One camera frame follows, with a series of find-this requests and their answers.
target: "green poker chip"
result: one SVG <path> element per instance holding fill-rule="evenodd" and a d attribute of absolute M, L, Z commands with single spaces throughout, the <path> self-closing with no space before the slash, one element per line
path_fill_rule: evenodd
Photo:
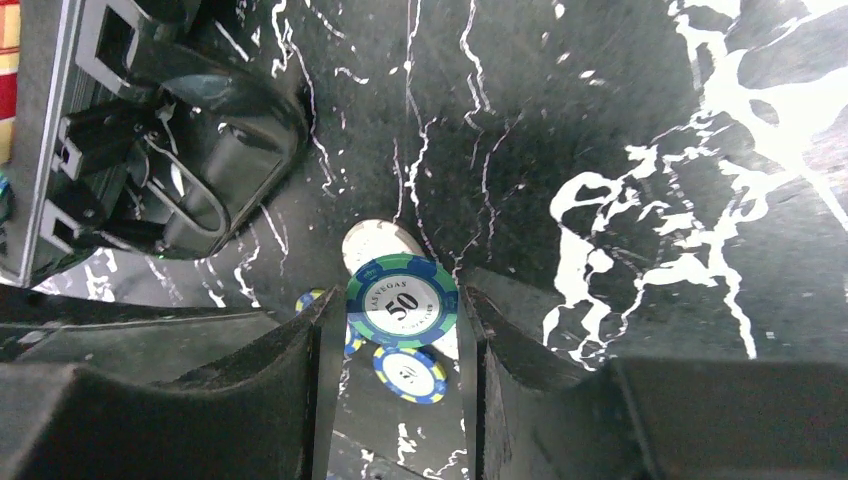
<path fill-rule="evenodd" d="M 456 324 L 459 291 L 438 263 L 408 253 L 363 265 L 347 285 L 347 320 L 386 347 L 420 348 Z"/>

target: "black marble table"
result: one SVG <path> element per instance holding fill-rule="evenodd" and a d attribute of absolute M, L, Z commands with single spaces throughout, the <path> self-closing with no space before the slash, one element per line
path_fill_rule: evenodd
<path fill-rule="evenodd" d="M 206 8 L 257 75 L 305 68 L 307 158 L 213 258 L 102 250 L 39 289 L 293 314 L 347 281 L 342 238 L 381 218 L 576 370 L 848 361 L 848 1 Z M 365 463 L 462 478 L 459 400 L 394 397 L 372 347 L 345 365 L 336 430 Z"/>

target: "red and yellow object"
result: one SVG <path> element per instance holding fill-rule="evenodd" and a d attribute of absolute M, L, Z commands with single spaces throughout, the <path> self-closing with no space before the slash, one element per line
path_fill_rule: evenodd
<path fill-rule="evenodd" d="M 20 0 L 0 0 L 0 165 L 11 157 L 20 44 Z"/>

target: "marble countertop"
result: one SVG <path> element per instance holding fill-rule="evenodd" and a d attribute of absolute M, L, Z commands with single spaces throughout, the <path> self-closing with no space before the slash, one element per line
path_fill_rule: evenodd
<path fill-rule="evenodd" d="M 575 369 L 848 361 L 848 2 L 224 4 L 210 28 L 234 61 L 305 72 L 307 158 L 215 257 L 101 250 L 40 290 L 293 315 L 382 218 Z M 350 409 L 379 386 L 357 355 Z M 339 422 L 372 457 L 462 478 L 448 407 Z"/>

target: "wire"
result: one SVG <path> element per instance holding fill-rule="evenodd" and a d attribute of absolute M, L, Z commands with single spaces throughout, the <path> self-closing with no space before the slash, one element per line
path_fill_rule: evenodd
<path fill-rule="evenodd" d="M 230 230 L 232 223 L 230 220 L 230 214 L 229 212 L 227 212 L 227 209 L 221 203 L 221 200 L 218 199 L 218 197 L 212 192 L 212 190 L 206 185 L 203 180 L 197 178 L 197 176 L 195 176 L 191 172 L 191 170 L 189 170 L 185 165 L 183 165 L 183 163 L 180 162 L 180 160 L 173 153 L 156 145 L 156 143 L 154 143 L 153 140 L 150 138 L 149 134 L 145 135 L 143 138 L 147 145 L 150 146 L 150 148 L 168 157 L 168 160 L 170 160 L 171 163 L 173 163 L 177 167 L 180 173 L 182 173 L 186 178 L 188 178 L 189 182 L 191 182 L 194 187 L 198 188 L 200 190 L 200 193 L 203 194 L 204 197 L 206 197 L 210 204 L 212 204 L 212 208 L 215 209 L 215 212 L 218 214 L 218 228 L 216 230 L 210 230 L 198 223 L 194 218 L 191 217 L 191 214 L 186 212 L 181 206 L 179 206 L 177 202 L 173 198 L 171 198 L 170 195 L 168 195 L 167 192 L 165 192 L 164 190 L 159 188 L 159 186 L 153 184 L 152 182 L 147 182 L 146 187 L 153 193 L 156 198 L 158 198 L 162 203 L 164 203 L 165 206 L 168 207 L 168 209 L 170 209 L 174 215 L 180 217 L 184 222 L 186 222 L 189 228 L 191 228 L 195 232 L 206 237 L 218 238 L 224 236 L 224 234 Z"/>

